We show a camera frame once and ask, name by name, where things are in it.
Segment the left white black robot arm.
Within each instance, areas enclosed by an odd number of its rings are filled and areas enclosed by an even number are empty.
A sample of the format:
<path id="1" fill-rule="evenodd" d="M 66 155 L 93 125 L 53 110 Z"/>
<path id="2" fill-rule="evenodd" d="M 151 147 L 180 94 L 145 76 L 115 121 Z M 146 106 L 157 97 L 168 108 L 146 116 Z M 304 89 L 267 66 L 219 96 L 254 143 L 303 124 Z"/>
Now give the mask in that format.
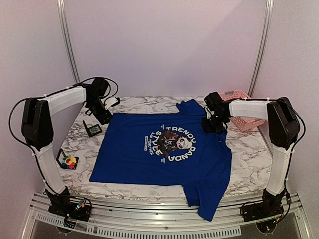
<path id="1" fill-rule="evenodd" d="M 24 104 L 21 133 L 25 143 L 34 154 L 45 187 L 50 193 L 61 194 L 66 186 L 56 166 L 53 153 L 52 117 L 71 106 L 84 104 L 101 125 L 108 124 L 113 117 L 108 105 L 106 91 L 110 88 L 109 79 L 92 77 L 71 87 L 42 97 L 28 98 Z"/>

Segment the blue printed t-shirt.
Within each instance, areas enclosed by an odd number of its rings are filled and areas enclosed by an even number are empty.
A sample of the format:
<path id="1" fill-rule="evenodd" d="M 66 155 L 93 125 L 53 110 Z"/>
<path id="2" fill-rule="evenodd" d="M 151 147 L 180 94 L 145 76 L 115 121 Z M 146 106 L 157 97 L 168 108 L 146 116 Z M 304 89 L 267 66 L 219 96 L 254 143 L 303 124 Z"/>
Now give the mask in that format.
<path id="1" fill-rule="evenodd" d="M 204 108 L 182 101 L 169 114 L 114 113 L 90 182 L 181 185 L 190 206 L 211 221 L 231 174 L 225 132 L 204 132 Z"/>

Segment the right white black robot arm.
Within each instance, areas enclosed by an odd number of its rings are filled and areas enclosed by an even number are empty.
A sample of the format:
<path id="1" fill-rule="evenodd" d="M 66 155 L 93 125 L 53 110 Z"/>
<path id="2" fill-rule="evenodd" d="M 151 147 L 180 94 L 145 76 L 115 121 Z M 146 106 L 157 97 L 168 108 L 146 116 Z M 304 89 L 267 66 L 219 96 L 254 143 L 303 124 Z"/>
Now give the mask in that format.
<path id="1" fill-rule="evenodd" d="M 262 119 L 268 122 L 272 147 L 272 166 L 264 195 L 282 196 L 294 146 L 298 142 L 300 118 L 288 98 L 223 100 L 218 92 L 204 98 L 206 117 L 202 119 L 204 132 L 221 134 L 233 117 Z"/>

